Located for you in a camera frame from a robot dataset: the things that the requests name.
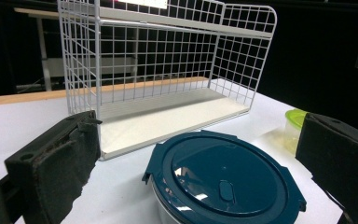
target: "green lid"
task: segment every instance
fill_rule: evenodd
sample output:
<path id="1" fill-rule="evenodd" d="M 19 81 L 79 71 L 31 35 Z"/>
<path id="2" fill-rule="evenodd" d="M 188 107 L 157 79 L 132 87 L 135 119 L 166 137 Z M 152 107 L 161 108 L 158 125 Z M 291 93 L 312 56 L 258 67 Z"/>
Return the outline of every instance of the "green lid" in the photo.
<path id="1" fill-rule="evenodd" d="M 306 111 L 300 109 L 288 110 L 285 114 L 287 120 L 296 128 L 301 130 L 304 123 Z"/>

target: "container lid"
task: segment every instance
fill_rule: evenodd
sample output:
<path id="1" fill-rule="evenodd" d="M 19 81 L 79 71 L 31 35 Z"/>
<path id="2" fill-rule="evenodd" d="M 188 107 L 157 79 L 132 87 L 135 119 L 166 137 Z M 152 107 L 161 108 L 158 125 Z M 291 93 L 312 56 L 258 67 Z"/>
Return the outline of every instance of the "container lid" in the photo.
<path id="1" fill-rule="evenodd" d="M 300 109 L 288 110 L 285 113 L 287 120 L 298 130 L 302 129 L 307 112 Z"/>
<path id="2" fill-rule="evenodd" d="M 190 223 L 293 223 L 306 202 L 287 168 L 235 136 L 201 131 L 156 145 L 143 181 Z"/>

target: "white label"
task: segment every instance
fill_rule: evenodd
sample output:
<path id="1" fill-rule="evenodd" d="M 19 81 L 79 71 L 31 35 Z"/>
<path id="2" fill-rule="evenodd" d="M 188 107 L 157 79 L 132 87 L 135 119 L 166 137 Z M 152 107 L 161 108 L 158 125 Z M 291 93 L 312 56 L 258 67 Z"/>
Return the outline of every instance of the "white label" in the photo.
<path id="1" fill-rule="evenodd" d="M 158 8 L 167 9 L 167 0 L 118 0 L 118 2 L 125 2 L 125 3 L 140 5 L 140 6 L 158 7 Z"/>

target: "wire mesh panel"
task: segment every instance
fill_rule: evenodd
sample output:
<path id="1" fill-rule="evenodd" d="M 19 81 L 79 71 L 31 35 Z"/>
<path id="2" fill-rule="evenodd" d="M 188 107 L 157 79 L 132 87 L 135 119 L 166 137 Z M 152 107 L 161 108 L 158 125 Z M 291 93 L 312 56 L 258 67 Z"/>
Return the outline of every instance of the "wire mesh panel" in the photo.
<path id="1" fill-rule="evenodd" d="M 167 115 L 183 120 L 178 123 L 193 122 L 189 126 L 194 128 L 246 112 L 252 106 L 276 25 L 271 7 L 214 0 L 58 3 L 70 114 L 94 109 L 97 118 L 110 125 L 110 121 L 127 119 L 129 114 L 139 117 L 202 103 L 197 107 L 205 110 L 200 113 L 208 113 L 209 117 L 202 116 L 208 120 L 186 120 L 182 111 Z M 230 102 L 221 102 L 222 97 Z M 220 105 L 205 101 L 233 109 L 215 116 L 209 114 L 217 111 L 210 106 Z M 191 117 L 194 111 L 187 113 Z M 158 119 L 150 119 L 150 124 Z M 124 132 L 133 129 L 133 122 L 131 119 L 119 126 L 122 128 L 115 126 L 121 131 L 110 136 L 122 138 Z M 145 118 L 139 122 L 147 123 Z M 188 128 L 182 125 L 170 134 L 183 130 Z M 170 136 L 159 134 L 152 138 Z M 134 136 L 128 136 L 131 144 Z M 139 146 L 151 143 L 142 141 Z M 109 146 L 110 142 L 120 145 L 116 140 L 107 142 Z"/>

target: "food container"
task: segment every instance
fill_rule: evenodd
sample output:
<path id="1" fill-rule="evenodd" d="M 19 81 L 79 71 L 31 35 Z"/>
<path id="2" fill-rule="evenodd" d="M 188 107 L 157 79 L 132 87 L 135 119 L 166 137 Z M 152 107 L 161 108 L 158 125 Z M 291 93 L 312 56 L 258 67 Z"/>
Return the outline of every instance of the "food container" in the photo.
<path id="1" fill-rule="evenodd" d="M 306 114 L 306 111 L 300 109 L 288 110 L 285 113 L 286 125 L 284 127 L 283 144 L 294 155 L 296 155 L 298 139 Z"/>
<path id="2" fill-rule="evenodd" d="M 288 169 L 232 135 L 183 133 L 156 145 L 148 180 L 162 223 L 286 224 L 306 209 Z"/>

